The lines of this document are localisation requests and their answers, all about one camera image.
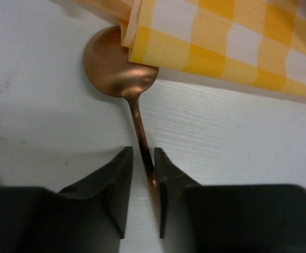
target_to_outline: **folded cloth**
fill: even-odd
[[[133,6],[129,22],[121,23],[131,62],[306,96],[306,0],[135,0]]]

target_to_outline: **white wooden surface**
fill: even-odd
[[[0,182],[60,190],[133,145],[120,252],[162,252],[127,105],[82,70],[86,42],[116,24],[95,13],[69,0],[0,0]],[[160,70],[140,105],[150,146],[201,183],[306,187],[306,99]]]

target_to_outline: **cloth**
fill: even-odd
[[[129,61],[306,96],[306,0],[135,2]]]

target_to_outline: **yellow and white checkered fabric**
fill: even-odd
[[[141,0],[130,61],[306,96],[306,0]]]

